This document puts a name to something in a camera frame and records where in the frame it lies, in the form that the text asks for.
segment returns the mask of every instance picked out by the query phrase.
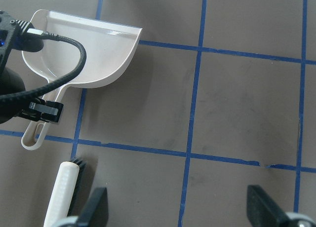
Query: blue grid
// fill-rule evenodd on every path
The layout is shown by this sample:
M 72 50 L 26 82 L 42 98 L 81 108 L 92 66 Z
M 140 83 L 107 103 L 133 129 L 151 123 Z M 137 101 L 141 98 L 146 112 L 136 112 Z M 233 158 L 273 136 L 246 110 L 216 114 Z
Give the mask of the blue grid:
M 97 7 L 95 19 L 98 19 L 98 20 L 100 19 L 101 12 L 102 12 L 102 3 L 103 3 L 103 0 L 98 0 L 98 7 Z M 197 154 L 197 153 L 191 152 L 193 130 L 194 130 L 195 108 L 196 108 L 196 100 L 197 100 L 197 93 L 198 93 L 198 79 L 199 79 L 199 70 L 200 70 L 200 62 L 201 62 L 202 53 L 203 52 L 212 52 L 212 53 L 228 54 L 228 55 L 235 55 L 235 56 L 242 56 L 242 57 L 260 58 L 260 59 L 267 59 L 267 60 L 277 60 L 277 61 L 298 63 L 298 64 L 301 64 L 300 103 L 299 103 L 300 134 L 299 134 L 299 141 L 298 141 L 296 166 L 285 165 L 285 164 L 276 164 L 276 165 L 269 165 L 266 167 L 266 168 L 290 170 L 290 171 L 296 172 L 295 196 L 294 196 L 293 210 L 295 212 L 298 212 L 301 172 L 316 173 L 316 168 L 302 167 L 305 66 L 306 65 L 316 65 L 316 61 L 306 60 L 307 0 L 303 0 L 302 55 L 301 55 L 300 59 L 299 58 L 288 58 L 288 57 L 280 57 L 280 56 L 274 56 L 274 55 L 257 54 L 257 53 L 249 53 L 249 52 L 241 52 L 241 51 L 203 47 L 206 8 L 207 8 L 207 2 L 206 2 L 206 0 L 202 0 L 198 46 L 172 44 L 172 43 L 164 43 L 164 42 L 154 42 L 154 41 L 147 41 L 147 40 L 140 40 L 140 42 L 139 42 L 140 45 L 174 48 L 174 49 L 182 49 L 182 50 L 191 50 L 191 51 L 197 52 L 186 152 L 170 151 L 170 150 L 138 147 L 138 146 L 130 146 L 130 145 L 122 145 L 122 144 L 115 144 L 115 143 L 103 144 L 103 143 L 98 142 L 98 141 L 79 139 L 81 119 L 83 116 L 87 89 L 83 89 L 82 93 L 81 93 L 80 106 L 79 106 L 79 112 L 78 112 L 78 117 L 77 117 L 74 138 L 70 139 L 70 138 L 64 138 L 64 137 L 46 136 L 45 140 L 73 144 L 71 157 L 74 157 L 76 155 L 78 144 L 97 146 L 97 147 L 107 147 L 107 148 L 111 148 L 111 149 L 121 149 L 121 150 L 128 150 L 128 151 L 139 151 L 139 152 L 148 152 L 148 153 L 157 153 L 157 154 L 162 154 L 162 155 L 173 155 L 173 156 L 185 157 L 186 159 L 185 159 L 185 167 L 184 167 L 184 175 L 183 175 L 183 186 L 182 186 L 182 193 L 181 193 L 181 203 L 180 203 L 180 208 L 179 208 L 179 219 L 178 219 L 178 227 L 181 227 L 182 226 L 182 218 L 184 215 L 185 205 L 186 205 L 188 177 L 189 177 L 189 170 L 190 170 L 190 160 L 192 158 L 203 159 L 203 160 L 213 160 L 213 161 L 218 161 L 218 162 L 228 162 L 228 163 L 235 163 L 235 164 L 241 164 L 241 165 L 260 166 L 260 163 L 258 161 L 245 161 L 245 160 L 237 159 L 237 158 L 204 155 L 204 154 Z M 0 135 L 22 137 L 23 132 L 0 130 Z

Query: black cable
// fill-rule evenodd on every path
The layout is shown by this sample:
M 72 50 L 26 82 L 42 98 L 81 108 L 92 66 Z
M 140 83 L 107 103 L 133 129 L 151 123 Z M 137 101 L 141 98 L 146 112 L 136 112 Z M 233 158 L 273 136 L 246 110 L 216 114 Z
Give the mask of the black cable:
M 76 67 L 69 72 L 68 74 L 62 76 L 61 78 L 58 78 L 57 80 L 42 86 L 37 89 L 29 90 L 29 91 L 22 91 L 22 92 L 17 92 L 17 93 L 12 93 L 12 94 L 6 94 L 6 95 L 0 95 L 0 106 L 2 105 L 7 105 L 7 104 L 12 104 L 12 103 L 17 103 L 23 100 L 32 100 L 35 97 L 44 95 L 50 91 L 53 91 L 57 89 L 58 87 L 66 84 L 67 82 L 71 81 L 74 79 L 76 76 L 79 75 L 79 73 L 82 71 L 85 61 L 86 61 L 86 51 L 81 43 L 78 41 L 64 37 L 64 36 L 59 36 L 59 35 L 54 35 L 49 32 L 43 32 L 40 30 L 36 29 L 29 29 L 27 32 L 29 37 L 33 38 L 40 38 L 40 39 L 50 39 L 54 41 L 62 41 L 66 43 L 70 43 L 73 46 L 77 47 L 80 51 L 80 59 Z

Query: dustpan handle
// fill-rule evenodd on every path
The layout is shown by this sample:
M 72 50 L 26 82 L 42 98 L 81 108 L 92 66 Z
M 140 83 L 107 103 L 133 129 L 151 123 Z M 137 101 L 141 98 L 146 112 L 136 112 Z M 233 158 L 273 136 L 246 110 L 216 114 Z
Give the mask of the dustpan handle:
M 55 102 L 61 102 L 61 99 L 63 98 L 67 87 L 68 85 L 61 86 L 57 88 L 56 90 L 53 90 L 45 94 L 43 96 L 43 99 L 55 101 Z M 50 125 L 51 125 L 50 122 L 31 121 L 24 135 L 22 136 L 22 139 L 21 139 L 22 146 L 25 149 L 30 150 L 30 151 L 38 149 L 42 145 Z

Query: dustpan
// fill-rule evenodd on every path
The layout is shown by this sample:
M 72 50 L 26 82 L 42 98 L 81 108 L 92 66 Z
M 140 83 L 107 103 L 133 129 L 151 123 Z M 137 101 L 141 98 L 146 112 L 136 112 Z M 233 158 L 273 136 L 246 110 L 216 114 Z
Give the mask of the dustpan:
M 31 22 L 39 30 L 66 36 L 79 41 L 87 52 L 82 72 L 67 84 L 44 95 L 45 100 L 60 102 L 70 86 L 97 88 L 118 79 L 134 56 L 142 29 L 92 20 L 49 10 L 38 10 Z M 44 40 L 37 53 L 22 51 L 27 66 L 47 82 L 70 72 L 77 64 L 79 51 L 71 45 Z M 50 127 L 48 122 L 32 121 L 21 143 L 28 150 L 39 148 Z

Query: brush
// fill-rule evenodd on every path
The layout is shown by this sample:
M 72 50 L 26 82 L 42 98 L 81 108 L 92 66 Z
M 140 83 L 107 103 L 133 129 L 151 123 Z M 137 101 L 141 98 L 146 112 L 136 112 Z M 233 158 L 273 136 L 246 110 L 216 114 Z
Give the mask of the brush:
M 56 221 L 71 213 L 85 165 L 85 162 L 76 158 L 60 164 L 47 208 L 44 227 L 51 227 Z

